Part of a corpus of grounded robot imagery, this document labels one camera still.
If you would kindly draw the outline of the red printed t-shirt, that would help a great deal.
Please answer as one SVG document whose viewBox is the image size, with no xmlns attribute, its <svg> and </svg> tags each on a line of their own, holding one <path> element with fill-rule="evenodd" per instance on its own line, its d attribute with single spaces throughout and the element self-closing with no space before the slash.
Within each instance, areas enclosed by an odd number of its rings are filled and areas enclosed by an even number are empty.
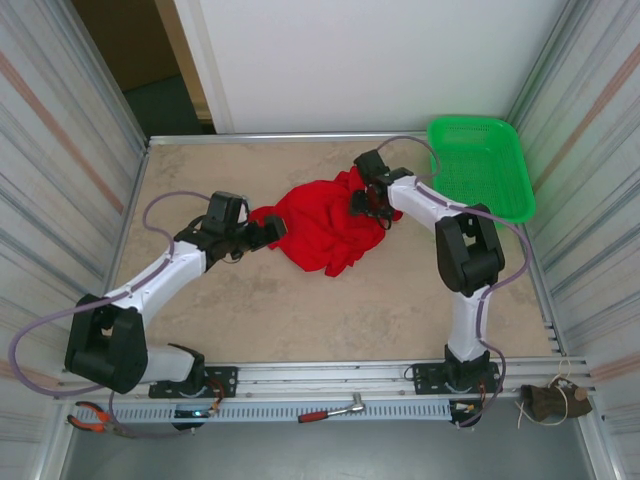
<svg viewBox="0 0 640 480">
<path fill-rule="evenodd" d="M 350 213 L 351 195 L 364 188 L 356 168 L 333 180 L 315 180 L 290 190 L 273 206 L 251 212 L 249 219 L 263 224 L 280 217 L 287 233 L 271 244 L 306 272 L 322 270 L 329 277 L 354 266 L 385 238 L 377 220 Z"/>
</svg>

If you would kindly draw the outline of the green plastic basket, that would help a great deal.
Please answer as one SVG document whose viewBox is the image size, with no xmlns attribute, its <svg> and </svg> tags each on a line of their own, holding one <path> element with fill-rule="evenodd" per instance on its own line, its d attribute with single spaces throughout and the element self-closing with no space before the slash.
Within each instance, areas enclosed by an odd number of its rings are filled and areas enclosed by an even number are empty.
<svg viewBox="0 0 640 480">
<path fill-rule="evenodd" d="M 459 203 L 482 203 L 514 224 L 528 222 L 536 202 L 516 130 L 489 117 L 442 116 L 427 128 L 441 171 L 434 189 Z"/>
</svg>

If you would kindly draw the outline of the brown wooden door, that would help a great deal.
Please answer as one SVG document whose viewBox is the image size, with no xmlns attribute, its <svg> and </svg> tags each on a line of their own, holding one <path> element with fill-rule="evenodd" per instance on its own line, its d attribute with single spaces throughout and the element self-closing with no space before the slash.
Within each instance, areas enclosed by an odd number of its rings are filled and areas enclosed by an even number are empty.
<svg viewBox="0 0 640 480">
<path fill-rule="evenodd" d="M 155 0 L 71 0 L 123 91 L 180 73 Z"/>
</svg>

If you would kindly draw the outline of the brown cloth pouch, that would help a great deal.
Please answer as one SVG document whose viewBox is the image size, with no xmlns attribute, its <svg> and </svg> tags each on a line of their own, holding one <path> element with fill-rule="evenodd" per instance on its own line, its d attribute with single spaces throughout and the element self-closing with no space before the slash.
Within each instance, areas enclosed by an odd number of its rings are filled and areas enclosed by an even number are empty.
<svg viewBox="0 0 640 480">
<path fill-rule="evenodd" d="M 529 420 L 556 425 L 592 412 L 588 391 L 575 383 L 559 378 L 548 386 L 522 385 L 519 409 Z"/>
</svg>

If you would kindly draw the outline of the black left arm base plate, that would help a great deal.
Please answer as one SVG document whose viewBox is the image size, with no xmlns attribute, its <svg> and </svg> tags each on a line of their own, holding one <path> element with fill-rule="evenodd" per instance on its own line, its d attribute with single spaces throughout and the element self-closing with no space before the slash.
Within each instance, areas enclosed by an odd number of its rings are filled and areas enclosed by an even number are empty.
<svg viewBox="0 0 640 480">
<path fill-rule="evenodd" d="M 235 366 L 208 366 L 198 380 L 156 382 L 149 387 L 148 396 L 152 399 L 234 398 L 238 373 L 239 368 Z"/>
</svg>

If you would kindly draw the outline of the white door frame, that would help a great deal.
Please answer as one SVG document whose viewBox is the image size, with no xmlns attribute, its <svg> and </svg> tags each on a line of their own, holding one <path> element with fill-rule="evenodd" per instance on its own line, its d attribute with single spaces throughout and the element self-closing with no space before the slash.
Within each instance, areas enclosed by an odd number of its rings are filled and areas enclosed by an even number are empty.
<svg viewBox="0 0 640 480">
<path fill-rule="evenodd" d="M 208 31 L 204 0 L 154 0 L 196 116 L 217 134 L 234 134 L 221 74 Z"/>
</svg>

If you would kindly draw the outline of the aluminium mounting rail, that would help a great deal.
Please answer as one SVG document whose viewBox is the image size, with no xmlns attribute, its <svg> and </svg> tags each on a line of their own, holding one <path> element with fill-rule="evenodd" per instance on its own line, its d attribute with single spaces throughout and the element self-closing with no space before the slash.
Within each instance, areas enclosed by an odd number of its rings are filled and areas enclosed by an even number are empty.
<svg viewBox="0 0 640 480">
<path fill-rule="evenodd" d="M 359 392 L 365 399 L 415 394 L 408 361 L 239 363 L 236 399 L 339 399 Z M 531 357 L 506 360 L 504 394 L 523 384 L 542 386 L 561 374 L 589 394 L 596 392 L 585 359 Z"/>
</svg>

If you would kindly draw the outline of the red-handled ratchet wrench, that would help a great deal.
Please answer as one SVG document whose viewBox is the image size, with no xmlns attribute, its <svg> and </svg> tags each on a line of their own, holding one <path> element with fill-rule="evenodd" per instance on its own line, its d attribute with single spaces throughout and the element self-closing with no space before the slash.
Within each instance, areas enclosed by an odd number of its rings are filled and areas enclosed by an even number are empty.
<svg viewBox="0 0 640 480">
<path fill-rule="evenodd" d="M 312 423 L 322 420 L 327 420 L 331 417 L 360 413 L 365 410 L 365 404 L 362 400 L 360 393 L 353 394 L 353 401 L 350 405 L 334 410 L 322 410 L 309 412 L 297 417 L 299 424 Z"/>
</svg>

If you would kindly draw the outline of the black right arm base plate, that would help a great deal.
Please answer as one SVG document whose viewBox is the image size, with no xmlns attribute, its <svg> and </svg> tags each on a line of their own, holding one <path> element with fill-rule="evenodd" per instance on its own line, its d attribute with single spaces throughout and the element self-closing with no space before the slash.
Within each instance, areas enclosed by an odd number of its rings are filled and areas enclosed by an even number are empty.
<svg viewBox="0 0 640 480">
<path fill-rule="evenodd" d="M 494 362 L 471 368 L 447 362 L 419 363 L 411 366 L 411 372 L 417 395 L 478 394 L 481 386 L 494 393 L 500 378 Z"/>
</svg>

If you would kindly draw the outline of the orange-handled pliers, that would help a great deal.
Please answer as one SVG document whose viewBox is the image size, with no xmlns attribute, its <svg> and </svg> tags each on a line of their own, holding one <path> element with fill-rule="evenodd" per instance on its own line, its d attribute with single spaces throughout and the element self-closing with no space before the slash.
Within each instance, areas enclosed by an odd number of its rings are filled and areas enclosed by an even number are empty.
<svg viewBox="0 0 640 480">
<path fill-rule="evenodd" d="M 98 404 L 89 401 L 77 401 L 75 407 L 81 417 L 73 414 L 69 414 L 66 417 L 67 423 L 74 429 L 89 433 L 113 434 L 123 438 L 133 438 L 131 433 L 128 433 L 116 422 L 113 414 L 104 410 Z"/>
</svg>

